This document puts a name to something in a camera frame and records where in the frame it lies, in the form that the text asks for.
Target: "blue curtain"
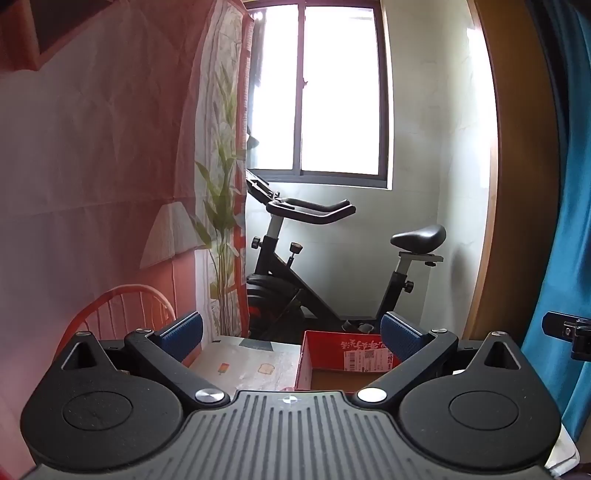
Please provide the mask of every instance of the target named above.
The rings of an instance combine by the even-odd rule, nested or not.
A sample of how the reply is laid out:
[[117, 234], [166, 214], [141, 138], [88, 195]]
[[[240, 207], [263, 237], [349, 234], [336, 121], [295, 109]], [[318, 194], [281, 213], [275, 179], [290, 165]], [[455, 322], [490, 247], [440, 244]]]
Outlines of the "blue curtain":
[[571, 344], [546, 337], [541, 321], [550, 310], [591, 317], [591, 22], [585, 11], [589, 4], [530, 2], [557, 106], [561, 195], [550, 261], [522, 350], [575, 439], [591, 407], [591, 364], [571, 360]]

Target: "black metal bracket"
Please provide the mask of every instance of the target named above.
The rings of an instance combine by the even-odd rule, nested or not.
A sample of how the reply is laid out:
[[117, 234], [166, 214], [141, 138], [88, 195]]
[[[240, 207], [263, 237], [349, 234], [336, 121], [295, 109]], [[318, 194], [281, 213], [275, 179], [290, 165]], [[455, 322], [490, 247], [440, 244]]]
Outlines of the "black metal bracket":
[[542, 320], [542, 330], [548, 336], [572, 343], [572, 359], [591, 361], [591, 319], [548, 312]]

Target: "white tiled wall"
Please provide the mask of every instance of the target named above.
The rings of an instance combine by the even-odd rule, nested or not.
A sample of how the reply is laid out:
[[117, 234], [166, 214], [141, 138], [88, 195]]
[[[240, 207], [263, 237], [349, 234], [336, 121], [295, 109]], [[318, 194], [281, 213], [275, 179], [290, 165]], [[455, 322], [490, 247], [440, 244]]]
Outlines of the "white tiled wall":
[[[440, 185], [440, 31], [433, 14], [439, 0], [384, 0], [388, 18], [394, 86], [393, 190], [306, 184], [274, 184], [283, 196], [317, 203], [349, 199], [357, 213], [326, 226], [284, 222], [278, 253], [288, 257], [290, 242], [304, 245], [293, 268], [338, 313], [375, 314], [398, 259], [389, 238], [437, 220]], [[269, 215], [248, 197], [246, 234], [262, 237]], [[247, 273], [258, 251], [248, 248]], [[413, 265], [411, 294], [403, 293], [398, 312], [419, 321], [429, 268]]]
[[466, 0], [436, 2], [434, 13], [441, 26], [444, 130], [437, 221], [447, 240], [439, 249], [445, 262], [430, 274], [421, 325], [461, 335], [482, 253], [496, 113], [486, 48]]

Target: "exercise bike handlebar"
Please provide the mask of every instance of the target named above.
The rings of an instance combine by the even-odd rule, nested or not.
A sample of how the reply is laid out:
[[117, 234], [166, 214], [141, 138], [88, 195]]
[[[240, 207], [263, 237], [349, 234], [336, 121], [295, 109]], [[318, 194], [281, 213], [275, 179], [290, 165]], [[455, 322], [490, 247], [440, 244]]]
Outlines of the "exercise bike handlebar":
[[[356, 211], [354, 205], [351, 205], [347, 200], [331, 206], [317, 205], [315, 203], [305, 202], [303, 200], [296, 200], [297, 203], [293, 203], [294, 200], [295, 199], [272, 200], [267, 203], [267, 212], [283, 218], [297, 220], [298, 222], [312, 223], [314, 225], [327, 225], [328, 223], [334, 223], [337, 220], [341, 220], [345, 217], [348, 217], [349, 215], [353, 215]], [[327, 211], [327, 209], [337, 207], [339, 205], [342, 206], [337, 210]], [[300, 210], [296, 210], [296, 206], [303, 207], [308, 210], [316, 210], [317, 212], [327, 213], [324, 215], [317, 215], [315, 213], [302, 212]]]

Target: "orange chair back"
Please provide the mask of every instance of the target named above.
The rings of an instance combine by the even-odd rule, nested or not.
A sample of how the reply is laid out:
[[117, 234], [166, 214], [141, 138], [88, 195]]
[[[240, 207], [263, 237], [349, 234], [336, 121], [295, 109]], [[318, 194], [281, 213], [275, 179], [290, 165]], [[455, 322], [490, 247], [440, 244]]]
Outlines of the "orange chair back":
[[122, 339], [136, 328], [160, 330], [175, 319], [170, 302], [148, 285], [120, 285], [83, 308], [70, 322], [57, 346], [61, 352], [72, 335], [87, 330], [99, 340]]

